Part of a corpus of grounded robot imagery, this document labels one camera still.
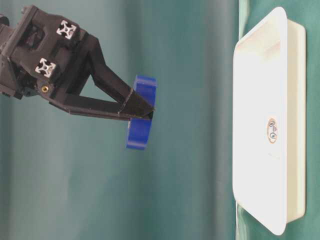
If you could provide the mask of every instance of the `robotic arm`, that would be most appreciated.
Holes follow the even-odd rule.
[[[35,6],[17,28],[0,15],[0,92],[21,99],[40,95],[70,114],[151,120],[154,107],[105,63],[99,40],[75,22]],[[80,96],[89,76],[116,102]]]

